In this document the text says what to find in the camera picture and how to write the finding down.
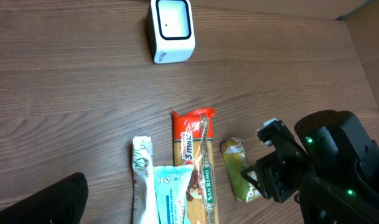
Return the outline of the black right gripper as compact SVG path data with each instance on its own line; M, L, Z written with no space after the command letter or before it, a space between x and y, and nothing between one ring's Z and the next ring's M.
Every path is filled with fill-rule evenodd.
M303 148L284 146L245 167L240 174L262 197L283 203L315 170Z

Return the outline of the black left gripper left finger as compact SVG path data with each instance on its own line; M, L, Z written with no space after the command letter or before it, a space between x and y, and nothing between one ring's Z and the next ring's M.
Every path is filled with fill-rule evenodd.
M88 199L84 173L76 172L0 211L0 223L80 223Z

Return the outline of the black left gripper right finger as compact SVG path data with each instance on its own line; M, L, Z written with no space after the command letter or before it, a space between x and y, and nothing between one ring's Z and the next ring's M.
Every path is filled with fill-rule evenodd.
M305 223L379 223L379 207L310 175L300 185L299 204Z

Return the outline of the green snack packet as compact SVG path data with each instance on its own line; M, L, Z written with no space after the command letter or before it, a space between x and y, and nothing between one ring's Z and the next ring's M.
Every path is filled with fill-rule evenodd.
M243 143L244 141L239 138L230 138L221 143L220 147L234 196L237 200L248 203L261 194L241 175L241 172L248 167Z

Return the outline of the orange spaghetti packet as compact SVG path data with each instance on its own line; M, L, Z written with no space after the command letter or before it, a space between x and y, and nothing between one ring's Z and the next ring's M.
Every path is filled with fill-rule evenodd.
M172 113L174 165L194 167L185 190L191 223L218 224L218 203L213 158L213 108Z

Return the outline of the white leaf-print pack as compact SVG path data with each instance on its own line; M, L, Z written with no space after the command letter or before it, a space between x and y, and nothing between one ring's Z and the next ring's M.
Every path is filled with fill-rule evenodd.
M150 136L133 137L133 223L159 224Z

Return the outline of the teal wet wipes pack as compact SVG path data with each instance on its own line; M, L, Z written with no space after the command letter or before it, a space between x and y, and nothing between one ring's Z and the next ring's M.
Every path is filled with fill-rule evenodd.
M193 165L158 166L153 169L157 211L161 224L191 224L186 191Z

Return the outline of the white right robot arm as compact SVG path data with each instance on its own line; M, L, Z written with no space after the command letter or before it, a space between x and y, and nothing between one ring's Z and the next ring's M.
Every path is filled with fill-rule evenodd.
M264 198L283 203L307 178L316 177L379 204L379 146L354 113L318 111L300 119L293 132L273 118L256 136L274 151L241 176Z

